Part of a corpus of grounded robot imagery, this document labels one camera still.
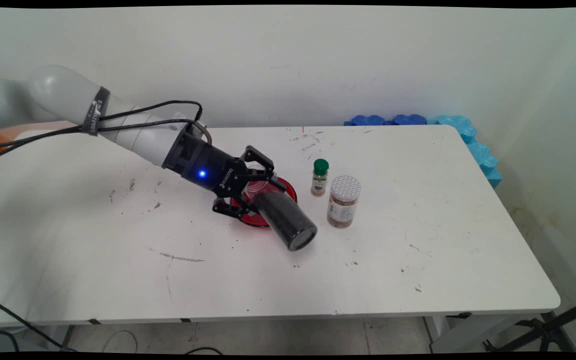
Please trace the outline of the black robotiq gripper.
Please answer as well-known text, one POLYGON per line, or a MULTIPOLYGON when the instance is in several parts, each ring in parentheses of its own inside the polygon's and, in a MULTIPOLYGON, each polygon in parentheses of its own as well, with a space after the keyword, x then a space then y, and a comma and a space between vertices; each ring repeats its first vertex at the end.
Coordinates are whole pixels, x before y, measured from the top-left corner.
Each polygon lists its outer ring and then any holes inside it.
POLYGON ((249 196, 243 194, 246 184, 267 183, 279 192, 287 189, 275 173, 274 162, 260 150, 249 145, 240 157, 235 157, 189 132, 178 135, 164 158, 162 168, 215 193, 213 212, 234 219, 258 212, 249 196), (262 169, 246 167, 246 163, 252 162, 258 163, 262 169), (227 203, 226 198, 234 199, 236 204, 227 203))

